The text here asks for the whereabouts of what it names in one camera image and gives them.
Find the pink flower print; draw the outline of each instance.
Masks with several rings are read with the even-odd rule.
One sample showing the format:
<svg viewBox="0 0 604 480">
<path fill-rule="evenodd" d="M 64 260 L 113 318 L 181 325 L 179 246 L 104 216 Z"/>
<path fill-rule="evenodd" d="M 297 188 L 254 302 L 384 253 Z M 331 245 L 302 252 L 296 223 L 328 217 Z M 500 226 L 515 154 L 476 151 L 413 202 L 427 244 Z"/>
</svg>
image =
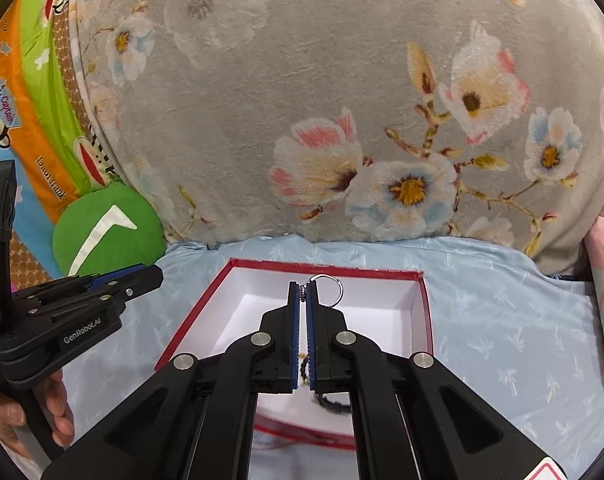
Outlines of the pink flower print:
<svg viewBox="0 0 604 480">
<path fill-rule="evenodd" d="M 290 206 L 307 209 L 302 220 L 335 208 L 362 165 L 371 163 L 347 108 L 335 121 L 313 118 L 294 124 L 290 136 L 275 143 L 274 158 L 269 172 L 273 193 Z"/>
</svg>

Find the brown checkered fabric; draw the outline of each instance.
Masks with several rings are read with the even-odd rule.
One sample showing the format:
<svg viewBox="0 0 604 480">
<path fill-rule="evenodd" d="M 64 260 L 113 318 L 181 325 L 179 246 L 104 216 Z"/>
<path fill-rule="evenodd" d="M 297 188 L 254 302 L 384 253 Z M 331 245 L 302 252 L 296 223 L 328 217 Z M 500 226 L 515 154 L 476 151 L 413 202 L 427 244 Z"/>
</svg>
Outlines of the brown checkered fabric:
<svg viewBox="0 0 604 480">
<path fill-rule="evenodd" d="M 10 240 L 10 280 L 19 290 L 51 281 L 15 231 Z"/>
<path fill-rule="evenodd" d="M 77 117 L 78 124 L 84 133 L 84 136 L 90 140 L 90 121 L 84 108 L 80 88 L 75 79 L 75 68 L 72 65 L 72 53 L 70 52 L 70 33 L 68 30 L 68 12 L 69 6 L 64 6 L 61 14 L 53 13 L 53 41 L 55 45 L 55 53 L 57 61 L 62 69 L 62 79 L 66 94 L 72 107 L 72 111 Z"/>
</svg>

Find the metal screw cap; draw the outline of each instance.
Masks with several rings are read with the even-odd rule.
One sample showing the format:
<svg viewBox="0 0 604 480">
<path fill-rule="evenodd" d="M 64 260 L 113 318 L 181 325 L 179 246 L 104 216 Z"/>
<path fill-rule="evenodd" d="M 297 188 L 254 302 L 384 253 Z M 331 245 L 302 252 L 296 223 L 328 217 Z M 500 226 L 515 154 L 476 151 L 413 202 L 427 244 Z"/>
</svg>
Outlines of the metal screw cap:
<svg viewBox="0 0 604 480">
<path fill-rule="evenodd" d="M 271 336 L 266 332 L 256 332 L 251 336 L 251 343 L 255 346 L 266 346 L 271 342 Z"/>
<path fill-rule="evenodd" d="M 173 366 L 175 366 L 178 370 L 188 370 L 195 364 L 195 360 L 193 356 L 188 354 L 179 354 L 175 359 L 173 359 Z"/>
<path fill-rule="evenodd" d="M 335 336 L 338 340 L 338 343 L 341 345 L 352 345 L 355 342 L 355 334 L 352 332 L 339 332 L 338 335 Z"/>
<path fill-rule="evenodd" d="M 415 354 L 413 362 L 420 368 L 431 368 L 435 361 L 431 354 L 420 352 L 419 354 Z"/>
</svg>

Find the yellow flower center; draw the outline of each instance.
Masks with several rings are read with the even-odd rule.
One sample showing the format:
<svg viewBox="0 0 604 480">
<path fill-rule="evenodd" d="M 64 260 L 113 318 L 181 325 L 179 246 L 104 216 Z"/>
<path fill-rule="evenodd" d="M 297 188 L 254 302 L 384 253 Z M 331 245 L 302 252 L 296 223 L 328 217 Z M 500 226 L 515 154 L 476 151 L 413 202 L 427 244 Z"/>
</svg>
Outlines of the yellow flower center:
<svg viewBox="0 0 604 480">
<path fill-rule="evenodd" d="M 464 103 L 464 108 L 466 108 L 466 111 L 471 117 L 477 115 L 477 110 L 479 110 L 482 105 L 482 100 L 476 92 L 467 92 L 464 94 L 462 96 L 462 102 Z"/>
<path fill-rule="evenodd" d="M 115 38 L 115 47 L 120 54 L 124 54 L 126 48 L 128 47 L 128 42 L 131 39 L 131 33 L 127 30 L 125 32 L 120 32 Z"/>
<path fill-rule="evenodd" d="M 551 146 L 550 144 L 544 149 L 542 152 L 542 160 L 541 160 L 543 168 L 550 170 L 560 164 L 560 154 L 557 152 L 557 148 L 555 146 Z"/>
<path fill-rule="evenodd" d="M 404 207 L 419 204 L 426 197 L 426 182 L 422 178 L 409 176 L 391 184 L 388 190 Z"/>
</svg>

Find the human hand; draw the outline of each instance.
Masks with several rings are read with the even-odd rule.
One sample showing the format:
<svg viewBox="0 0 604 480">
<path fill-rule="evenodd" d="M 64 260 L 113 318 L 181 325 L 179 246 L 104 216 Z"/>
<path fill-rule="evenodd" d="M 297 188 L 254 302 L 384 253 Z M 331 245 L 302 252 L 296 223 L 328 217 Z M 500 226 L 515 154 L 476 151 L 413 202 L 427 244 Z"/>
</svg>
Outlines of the human hand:
<svg viewBox="0 0 604 480">
<path fill-rule="evenodd" d="M 46 408 L 54 418 L 53 440 L 58 446 L 70 446 L 75 437 L 75 425 L 68 404 L 66 387 L 62 382 L 61 370 L 51 375 L 44 383 L 44 399 Z M 16 401 L 0 392 L 0 442 L 21 456 L 32 458 L 26 446 L 13 431 L 13 428 L 25 424 L 24 409 Z"/>
</svg>

